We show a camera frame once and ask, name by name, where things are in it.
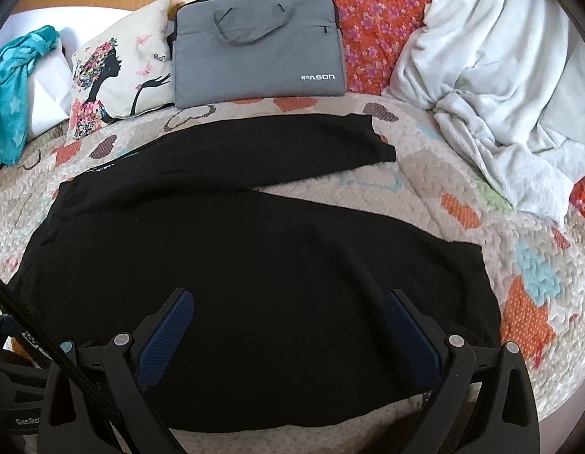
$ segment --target bed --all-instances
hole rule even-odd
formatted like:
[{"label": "bed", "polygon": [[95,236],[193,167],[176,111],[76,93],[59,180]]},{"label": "bed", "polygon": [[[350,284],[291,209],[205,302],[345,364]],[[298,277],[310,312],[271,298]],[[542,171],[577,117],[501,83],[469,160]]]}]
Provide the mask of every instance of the bed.
[{"label": "bed", "polygon": [[[503,316],[503,341],[526,357],[538,414],[557,410],[585,378],[585,218],[571,208],[563,229],[516,212],[443,140],[428,113],[368,94],[339,98],[256,99],[179,111],[166,108],[112,124],[65,144],[58,126],[25,148],[17,166],[0,171],[0,277],[16,271],[59,184],[182,128],[208,121],[272,114],[349,112],[373,115],[373,127],[397,149],[397,162],[319,179],[260,188],[265,192],[393,216],[445,240],[482,246]],[[421,396],[337,426],[285,426],[239,434],[177,432],[189,452],[255,450],[355,451],[394,420],[417,411]]]}]

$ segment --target teal scarf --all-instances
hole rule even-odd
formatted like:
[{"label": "teal scarf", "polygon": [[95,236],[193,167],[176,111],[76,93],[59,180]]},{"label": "teal scarf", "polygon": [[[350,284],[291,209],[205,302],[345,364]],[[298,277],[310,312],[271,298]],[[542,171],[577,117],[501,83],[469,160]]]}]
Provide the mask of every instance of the teal scarf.
[{"label": "teal scarf", "polygon": [[0,49],[0,163],[14,165],[28,127],[27,79],[37,59],[57,45],[58,32],[45,25]]}]

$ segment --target pillow with woman silhouette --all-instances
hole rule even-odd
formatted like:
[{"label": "pillow with woman silhouette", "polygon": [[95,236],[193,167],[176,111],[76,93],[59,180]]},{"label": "pillow with woman silhouette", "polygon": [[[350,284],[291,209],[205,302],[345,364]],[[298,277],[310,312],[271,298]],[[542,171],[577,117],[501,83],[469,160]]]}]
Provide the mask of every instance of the pillow with woman silhouette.
[{"label": "pillow with woman silhouette", "polygon": [[166,43],[170,3],[144,6],[74,53],[68,142],[174,102]]}]

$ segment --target blue textured pad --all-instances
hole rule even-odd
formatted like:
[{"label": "blue textured pad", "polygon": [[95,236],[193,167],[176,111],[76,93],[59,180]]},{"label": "blue textured pad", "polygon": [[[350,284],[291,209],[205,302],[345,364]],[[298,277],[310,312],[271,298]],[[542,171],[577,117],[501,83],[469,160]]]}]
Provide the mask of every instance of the blue textured pad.
[{"label": "blue textured pad", "polygon": [[438,390],[443,381],[439,353],[394,293],[385,296],[384,306],[387,327],[414,376],[420,384]]},{"label": "blue textured pad", "polygon": [[185,291],[139,353],[135,378],[144,393],[160,381],[193,317],[194,296]]}]

